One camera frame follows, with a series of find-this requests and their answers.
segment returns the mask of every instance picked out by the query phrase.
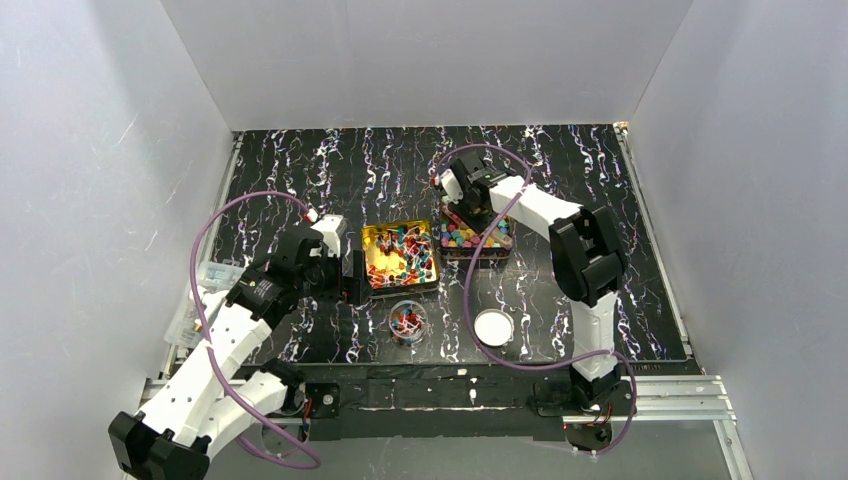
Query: gray floor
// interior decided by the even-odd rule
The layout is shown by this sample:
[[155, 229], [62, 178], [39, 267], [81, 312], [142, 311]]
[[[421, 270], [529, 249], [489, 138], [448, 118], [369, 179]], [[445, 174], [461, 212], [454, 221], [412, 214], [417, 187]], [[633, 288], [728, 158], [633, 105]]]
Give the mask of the gray floor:
[[[259, 431], [251, 431], [258, 441]], [[323, 467], [298, 472], [268, 464], [233, 442], [207, 479], [728, 479], [712, 422], [642, 422], [612, 453], [593, 462], [560, 452], [566, 444], [520, 438], [381, 438], [315, 442]], [[304, 456], [299, 461], [306, 462]]]

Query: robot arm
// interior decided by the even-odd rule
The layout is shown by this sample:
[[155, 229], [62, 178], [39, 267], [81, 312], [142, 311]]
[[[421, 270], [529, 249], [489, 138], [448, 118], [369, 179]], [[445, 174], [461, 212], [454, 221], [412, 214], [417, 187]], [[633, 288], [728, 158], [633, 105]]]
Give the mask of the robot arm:
[[[353, 275], [342, 275], [339, 235], [344, 220], [327, 215], [311, 228], [290, 229], [277, 253], [257, 258], [226, 293], [206, 295], [212, 342], [203, 340], [177, 373], [134, 414], [119, 413], [109, 436], [121, 469], [139, 479], [202, 478], [209, 461], [254, 423], [215, 377], [207, 349], [229, 380], [254, 349], [294, 311], [301, 298], [361, 304], [370, 296], [365, 256], [353, 251]], [[302, 377], [281, 362], [269, 362], [239, 388], [262, 413], [282, 407]]]
[[[485, 165], [475, 153], [459, 155], [438, 179], [448, 208], [477, 233], [521, 191], [524, 179]], [[553, 272], [571, 303], [574, 356], [614, 348], [615, 304], [627, 268], [612, 214], [567, 202], [528, 185], [509, 212], [551, 245]], [[621, 378], [612, 355], [572, 366], [584, 408], [598, 403]]]

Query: black table surface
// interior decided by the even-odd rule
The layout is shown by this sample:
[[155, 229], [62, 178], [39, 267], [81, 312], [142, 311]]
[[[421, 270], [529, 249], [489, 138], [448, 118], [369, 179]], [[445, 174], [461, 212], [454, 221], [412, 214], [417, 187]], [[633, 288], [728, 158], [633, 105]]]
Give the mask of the black table surface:
[[[429, 186], [434, 159], [467, 143], [501, 145], [535, 166], [537, 186], [587, 206], [606, 204], [630, 260], [616, 313], [616, 347], [636, 361], [684, 360], [668, 294], [611, 125], [356, 128], [245, 132], [228, 199], [260, 191], [296, 195], [319, 213], [344, 215], [347, 247], [360, 245], [365, 225], [399, 220], [438, 221]], [[487, 157], [506, 166], [500, 156]], [[277, 199], [254, 199], [225, 214], [212, 260], [245, 265], [275, 247], [277, 234], [300, 221]], [[441, 262], [436, 292], [372, 299], [351, 307], [312, 299], [301, 302], [248, 363], [279, 357], [301, 363], [481, 363], [462, 320], [464, 271]], [[516, 246], [499, 270], [475, 273], [472, 315], [485, 308], [509, 313], [513, 340], [501, 350], [510, 360], [546, 363], [570, 357], [571, 311], [551, 271], [547, 242], [516, 229]], [[424, 338], [412, 347], [391, 341], [387, 315], [403, 298], [428, 313]]]

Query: white wall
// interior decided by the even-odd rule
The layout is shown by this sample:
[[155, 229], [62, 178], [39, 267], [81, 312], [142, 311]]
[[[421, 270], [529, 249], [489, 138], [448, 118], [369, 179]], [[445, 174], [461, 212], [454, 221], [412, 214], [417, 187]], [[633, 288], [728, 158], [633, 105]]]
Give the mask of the white wall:
[[699, 360], [757, 478], [845, 478], [848, 4], [696, 0], [632, 122]]
[[627, 120], [691, 0], [163, 0], [233, 130]]
[[231, 135], [158, 1], [0, 3], [0, 477], [117, 478]]

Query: clear plastic box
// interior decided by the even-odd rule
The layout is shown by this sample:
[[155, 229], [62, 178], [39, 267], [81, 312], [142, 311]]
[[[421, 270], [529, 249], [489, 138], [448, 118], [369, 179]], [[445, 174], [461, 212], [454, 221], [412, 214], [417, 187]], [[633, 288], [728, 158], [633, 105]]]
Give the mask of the clear plastic box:
[[[207, 260], [197, 267], [197, 286], [203, 287], [210, 293], [229, 290], [238, 282], [243, 272], [244, 267], [234, 263], [217, 263]], [[182, 347], [195, 348], [203, 338], [203, 335], [195, 329], [194, 321], [197, 318], [194, 302], [188, 299], [188, 293], [186, 293], [171, 321], [171, 326], [165, 332], [165, 341]]]

